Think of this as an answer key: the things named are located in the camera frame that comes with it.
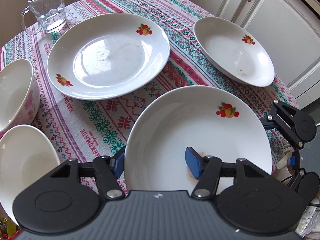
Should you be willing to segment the white plate with stain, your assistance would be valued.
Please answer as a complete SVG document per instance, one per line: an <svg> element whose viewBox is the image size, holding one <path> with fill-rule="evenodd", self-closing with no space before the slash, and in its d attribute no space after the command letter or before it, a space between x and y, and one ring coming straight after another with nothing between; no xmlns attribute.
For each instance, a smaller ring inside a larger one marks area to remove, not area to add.
<svg viewBox="0 0 320 240"><path fill-rule="evenodd" d="M157 98L135 122L125 149L127 189L193 191L188 147L225 163L245 158L272 171L266 131L249 106L218 88L186 86Z"/></svg>

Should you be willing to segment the white plate fruit decal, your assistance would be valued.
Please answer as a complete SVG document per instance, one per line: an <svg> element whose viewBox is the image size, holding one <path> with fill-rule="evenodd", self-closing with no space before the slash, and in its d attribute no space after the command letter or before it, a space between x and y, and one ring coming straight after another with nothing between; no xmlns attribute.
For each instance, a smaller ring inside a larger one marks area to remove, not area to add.
<svg viewBox="0 0 320 240"><path fill-rule="evenodd" d="M242 27L223 18L204 17L195 22L194 35L206 58L230 79L255 87L274 81L267 51Z"/></svg>
<svg viewBox="0 0 320 240"><path fill-rule="evenodd" d="M112 99L152 81L169 55L169 39L152 20L104 14L76 24L56 41L47 59L47 75L68 97Z"/></svg>

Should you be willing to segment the white kitchen cabinets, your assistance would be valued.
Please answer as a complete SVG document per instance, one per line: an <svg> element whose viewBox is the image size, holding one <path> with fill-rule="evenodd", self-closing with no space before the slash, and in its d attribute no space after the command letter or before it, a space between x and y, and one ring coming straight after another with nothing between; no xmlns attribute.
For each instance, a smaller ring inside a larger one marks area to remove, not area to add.
<svg viewBox="0 0 320 240"><path fill-rule="evenodd" d="M300 108L319 98L319 17L302 0L190 0L246 29Z"/></svg>

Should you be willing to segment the patterned red green tablecloth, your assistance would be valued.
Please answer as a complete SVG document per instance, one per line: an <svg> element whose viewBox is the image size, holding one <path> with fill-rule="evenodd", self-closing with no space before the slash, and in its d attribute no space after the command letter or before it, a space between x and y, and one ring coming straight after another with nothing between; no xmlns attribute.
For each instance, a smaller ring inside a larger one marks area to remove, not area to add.
<svg viewBox="0 0 320 240"><path fill-rule="evenodd" d="M61 94L47 76L47 58L58 38L90 17L128 12L156 22L170 41L170 57L162 72L141 89L115 99L82 101ZM189 85L208 85L226 90L257 116L267 116L273 100L292 106L297 102L280 78L257 88L235 82L216 70L201 52L193 34L194 23L209 12L189 0L80 0L67 7L67 22L61 30L46 34L17 34L1 48L1 67L16 59L28 59L34 67L41 93L33 125L52 142L60 159L91 161L115 154L141 112L160 95Z"/></svg>

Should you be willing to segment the white bowl middle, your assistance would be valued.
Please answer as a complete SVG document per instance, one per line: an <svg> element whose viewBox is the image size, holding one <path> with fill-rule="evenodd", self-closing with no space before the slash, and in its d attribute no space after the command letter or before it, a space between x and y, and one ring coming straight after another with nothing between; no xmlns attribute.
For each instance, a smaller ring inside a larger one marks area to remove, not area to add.
<svg viewBox="0 0 320 240"><path fill-rule="evenodd" d="M14 199L32 183L60 165L50 140L39 129L18 125L1 138L1 205L16 224Z"/></svg>

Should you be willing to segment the white bowl pink flowers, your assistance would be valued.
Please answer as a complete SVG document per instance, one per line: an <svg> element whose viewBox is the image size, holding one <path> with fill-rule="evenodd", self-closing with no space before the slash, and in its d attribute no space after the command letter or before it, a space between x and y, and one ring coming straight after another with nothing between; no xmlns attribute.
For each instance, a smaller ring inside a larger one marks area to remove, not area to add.
<svg viewBox="0 0 320 240"><path fill-rule="evenodd" d="M40 106L40 89L33 65L18 59L1 70L1 133L31 124Z"/></svg>

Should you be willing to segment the clear glass mug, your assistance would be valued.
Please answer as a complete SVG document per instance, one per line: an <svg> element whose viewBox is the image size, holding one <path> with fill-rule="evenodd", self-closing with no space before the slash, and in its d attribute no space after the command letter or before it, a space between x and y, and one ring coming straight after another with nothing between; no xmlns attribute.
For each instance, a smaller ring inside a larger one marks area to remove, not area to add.
<svg viewBox="0 0 320 240"><path fill-rule="evenodd" d="M51 33L63 26L67 20L64 0L27 0L28 7L21 13L21 25L29 35L36 35L41 30ZM31 31L25 25L24 17L32 12L38 22L38 28Z"/></svg>

